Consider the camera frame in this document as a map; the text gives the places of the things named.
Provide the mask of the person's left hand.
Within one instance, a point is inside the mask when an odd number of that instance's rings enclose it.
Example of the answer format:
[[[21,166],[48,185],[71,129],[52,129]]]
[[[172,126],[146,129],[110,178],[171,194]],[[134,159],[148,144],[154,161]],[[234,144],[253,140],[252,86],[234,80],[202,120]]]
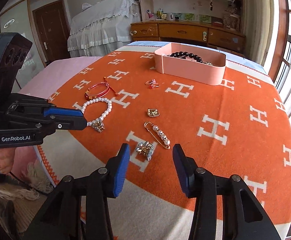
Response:
[[[16,148],[0,148],[0,174],[7,175],[13,168]]]

